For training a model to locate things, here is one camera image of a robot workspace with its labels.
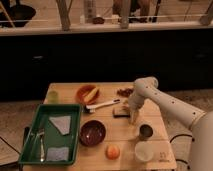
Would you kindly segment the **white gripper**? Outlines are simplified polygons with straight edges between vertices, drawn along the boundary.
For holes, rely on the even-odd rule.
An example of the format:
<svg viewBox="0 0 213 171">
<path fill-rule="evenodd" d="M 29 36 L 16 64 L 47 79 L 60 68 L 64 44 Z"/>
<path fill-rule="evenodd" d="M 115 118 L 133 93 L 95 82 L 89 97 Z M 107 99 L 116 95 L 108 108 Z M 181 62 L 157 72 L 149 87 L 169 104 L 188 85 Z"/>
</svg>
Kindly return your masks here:
<svg viewBox="0 0 213 171">
<path fill-rule="evenodd" d="M 144 105 L 144 98 L 137 92 L 133 92 L 128 98 L 130 112 L 129 123 L 134 124 L 139 116 L 139 111 Z"/>
</svg>

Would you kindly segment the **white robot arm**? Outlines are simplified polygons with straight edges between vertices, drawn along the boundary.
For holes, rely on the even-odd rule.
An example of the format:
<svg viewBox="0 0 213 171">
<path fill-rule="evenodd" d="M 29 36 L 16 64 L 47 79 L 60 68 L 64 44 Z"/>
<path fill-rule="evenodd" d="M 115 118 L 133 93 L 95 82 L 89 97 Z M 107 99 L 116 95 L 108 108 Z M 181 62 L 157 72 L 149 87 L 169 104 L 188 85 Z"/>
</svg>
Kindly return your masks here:
<svg viewBox="0 0 213 171">
<path fill-rule="evenodd" d="M 150 99 L 192 132 L 189 171 L 213 171 L 213 111 L 205 112 L 158 89 L 155 77 L 138 78 L 128 98 L 130 122 L 134 123 L 144 101 Z"/>
</svg>

